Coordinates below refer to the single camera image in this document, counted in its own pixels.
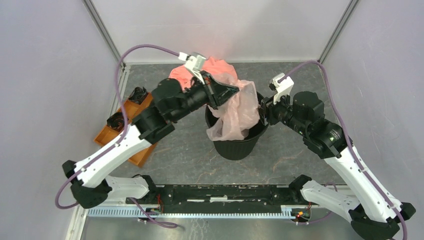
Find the pink plastic trash bag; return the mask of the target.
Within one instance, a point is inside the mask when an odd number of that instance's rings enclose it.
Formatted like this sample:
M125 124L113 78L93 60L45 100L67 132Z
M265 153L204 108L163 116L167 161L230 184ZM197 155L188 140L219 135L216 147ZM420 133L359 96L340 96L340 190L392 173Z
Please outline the pink plastic trash bag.
M206 133L211 141L244 140L260 120L256 85L253 81L240 80L229 73L215 74L213 77L221 84L238 87L239 92L218 109L207 108L217 121L211 124Z

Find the black trash bin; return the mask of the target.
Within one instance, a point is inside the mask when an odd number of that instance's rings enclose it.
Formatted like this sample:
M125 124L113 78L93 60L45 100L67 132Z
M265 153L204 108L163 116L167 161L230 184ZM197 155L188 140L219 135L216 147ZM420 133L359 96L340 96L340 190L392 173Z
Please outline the black trash bin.
M221 135L224 127L224 122L215 117L212 110L207 106L205 108L205 122L208 128L214 127L219 123L221 129L217 131L217 135ZM268 129L268 124L263 124L261 120L256 125L247 129L247 136L242 140L214 140L213 145L220 156L227 160L239 161L246 158L255 148L259 138Z

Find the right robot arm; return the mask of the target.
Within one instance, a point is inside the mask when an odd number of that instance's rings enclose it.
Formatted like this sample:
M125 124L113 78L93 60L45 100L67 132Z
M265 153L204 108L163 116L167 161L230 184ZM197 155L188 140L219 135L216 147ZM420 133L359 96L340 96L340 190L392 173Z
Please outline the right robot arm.
M416 209L401 202L376 179L343 128L325 118L325 105L310 91L279 101L265 97L259 102L260 118L269 125L282 123L302 137L305 146L332 167L353 192L344 195L306 175L297 177L289 189L295 204L315 203L345 219L365 240L391 240L406 229Z

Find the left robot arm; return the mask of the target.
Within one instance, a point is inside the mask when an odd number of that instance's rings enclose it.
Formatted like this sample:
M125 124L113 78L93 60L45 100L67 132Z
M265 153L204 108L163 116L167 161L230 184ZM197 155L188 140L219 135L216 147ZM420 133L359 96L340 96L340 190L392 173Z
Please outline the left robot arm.
M140 199L145 204L156 200L156 186L149 176L124 178L110 174L173 132L177 121L204 105L217 109L240 90L216 81L206 71L200 75L202 80L193 77L193 86L186 89L174 78L160 81L151 91L151 104L126 123L116 138L86 159L68 160L62 165L77 205L90 209L108 199Z

